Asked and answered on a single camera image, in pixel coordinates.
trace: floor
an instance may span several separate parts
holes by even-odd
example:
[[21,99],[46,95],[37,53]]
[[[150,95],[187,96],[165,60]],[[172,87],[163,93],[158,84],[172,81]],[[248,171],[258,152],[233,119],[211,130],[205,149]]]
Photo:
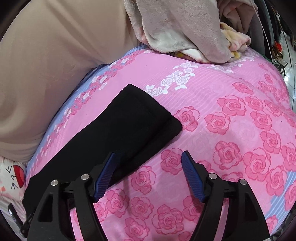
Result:
[[[289,91],[289,97],[290,97],[290,104],[293,109],[293,111],[296,113],[296,91],[295,91],[295,81],[296,81],[296,51],[293,50],[293,47],[290,43],[290,38],[288,36],[285,36],[287,43],[285,42],[284,37],[282,37],[281,45],[283,48],[283,56],[284,60],[288,62],[288,65],[285,68],[286,76],[284,77],[284,81],[287,85],[288,91]],[[289,52],[287,48],[287,44],[289,47],[290,55],[291,55],[291,62],[292,66],[290,65],[290,58],[289,58]]]

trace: beige pillow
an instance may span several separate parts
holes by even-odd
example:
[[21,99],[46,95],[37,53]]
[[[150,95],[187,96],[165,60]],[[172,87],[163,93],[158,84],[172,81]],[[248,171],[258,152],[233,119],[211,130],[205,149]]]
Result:
[[122,0],[32,0],[0,42],[0,155],[28,161],[82,78],[137,45]]

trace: silver screw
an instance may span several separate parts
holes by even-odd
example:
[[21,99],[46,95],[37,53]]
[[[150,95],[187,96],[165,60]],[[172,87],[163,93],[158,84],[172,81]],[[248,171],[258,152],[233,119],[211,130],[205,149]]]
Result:
[[51,185],[52,185],[52,186],[56,186],[58,183],[59,183],[58,180],[53,180],[53,181],[51,182]]
[[248,183],[245,179],[241,179],[239,182],[242,185],[247,185],[247,183]]
[[87,179],[89,179],[89,175],[88,175],[88,174],[83,174],[83,175],[81,176],[81,179],[82,179],[82,180],[87,180]]
[[217,175],[215,173],[210,173],[209,178],[215,180],[217,178]]

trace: blue rubber tip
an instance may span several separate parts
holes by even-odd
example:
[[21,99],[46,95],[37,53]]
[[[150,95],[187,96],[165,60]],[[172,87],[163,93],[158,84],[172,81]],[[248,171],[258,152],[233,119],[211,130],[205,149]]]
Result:
[[183,152],[181,163],[184,174],[189,182],[193,195],[203,203],[205,201],[203,182],[192,162],[193,160],[188,156],[188,152]]
[[113,172],[115,171],[119,162],[120,158],[115,153],[112,153],[95,183],[94,200],[96,202],[105,195]]

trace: bed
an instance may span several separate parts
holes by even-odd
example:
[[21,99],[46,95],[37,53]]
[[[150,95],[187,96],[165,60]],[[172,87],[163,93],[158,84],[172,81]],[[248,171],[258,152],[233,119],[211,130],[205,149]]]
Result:
[[[183,130],[94,204],[109,240],[190,239],[203,205],[182,171],[185,150],[225,180],[245,178],[270,233],[279,228],[296,200],[296,115],[282,76],[250,48],[238,61],[213,65],[143,45],[94,69],[52,120],[27,166],[26,185],[128,84],[155,98]],[[226,215],[227,202],[215,240],[221,239]],[[82,241],[75,209],[71,220],[76,240]]]

